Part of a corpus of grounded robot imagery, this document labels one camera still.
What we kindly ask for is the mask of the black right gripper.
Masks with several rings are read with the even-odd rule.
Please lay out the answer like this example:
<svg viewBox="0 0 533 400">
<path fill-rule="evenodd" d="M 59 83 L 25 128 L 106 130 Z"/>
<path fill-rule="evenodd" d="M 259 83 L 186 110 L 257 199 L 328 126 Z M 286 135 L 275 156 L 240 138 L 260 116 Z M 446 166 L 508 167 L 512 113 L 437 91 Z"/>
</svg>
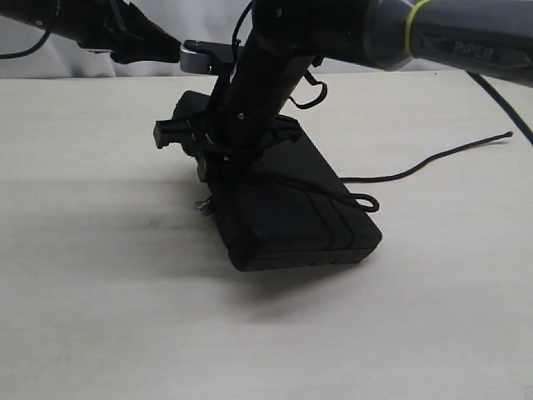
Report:
<svg viewBox="0 0 533 400">
<path fill-rule="evenodd" d="M 300 123 L 286 116 L 277 116 L 259 143 L 238 147 L 222 140 L 205 112 L 157 121 L 153 138 L 158 149 L 173 143 L 197 162 L 197 175 L 202 183 L 233 179 L 245 166 L 260 161 L 266 150 L 285 141 L 296 142 L 304 131 Z"/>
</svg>

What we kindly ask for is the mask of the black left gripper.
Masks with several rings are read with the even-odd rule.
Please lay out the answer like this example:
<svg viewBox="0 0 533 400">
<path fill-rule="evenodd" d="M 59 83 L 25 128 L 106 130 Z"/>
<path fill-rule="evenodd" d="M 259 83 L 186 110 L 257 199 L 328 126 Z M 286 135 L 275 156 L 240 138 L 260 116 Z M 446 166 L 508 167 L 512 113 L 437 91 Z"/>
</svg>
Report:
<svg viewBox="0 0 533 400">
<path fill-rule="evenodd" d="M 181 42 L 151 21 L 136 5 L 101 1 L 97 21 L 78 45 L 93 53 L 109 53 L 116 63 L 179 63 Z"/>
</svg>

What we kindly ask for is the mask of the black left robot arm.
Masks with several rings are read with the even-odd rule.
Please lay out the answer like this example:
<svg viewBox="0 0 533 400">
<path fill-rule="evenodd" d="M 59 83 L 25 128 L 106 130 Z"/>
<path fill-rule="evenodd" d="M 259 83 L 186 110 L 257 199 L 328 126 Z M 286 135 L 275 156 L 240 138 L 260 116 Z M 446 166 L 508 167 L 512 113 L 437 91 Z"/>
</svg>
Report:
<svg viewBox="0 0 533 400">
<path fill-rule="evenodd" d="M 181 42 L 126 1 L 2 1 L 1 15 L 42 29 L 30 48 L 4 53 L 2 60 L 23 58 L 38 51 L 56 34 L 92 53 L 108 53 L 115 63 L 152 61 L 178 63 Z"/>
</svg>

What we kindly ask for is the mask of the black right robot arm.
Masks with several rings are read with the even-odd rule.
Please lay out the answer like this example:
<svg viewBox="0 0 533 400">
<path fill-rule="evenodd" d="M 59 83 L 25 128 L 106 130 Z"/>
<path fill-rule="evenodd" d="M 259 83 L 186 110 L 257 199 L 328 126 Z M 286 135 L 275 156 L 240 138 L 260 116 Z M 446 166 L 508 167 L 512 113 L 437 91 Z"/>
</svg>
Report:
<svg viewBox="0 0 533 400">
<path fill-rule="evenodd" d="M 252 30 L 207 105 L 154 127 L 158 148 L 180 143 L 231 160 L 259 158 L 301 136 L 281 115 L 323 58 L 391 71 L 415 59 L 529 86 L 529 1 L 253 1 Z"/>
</svg>

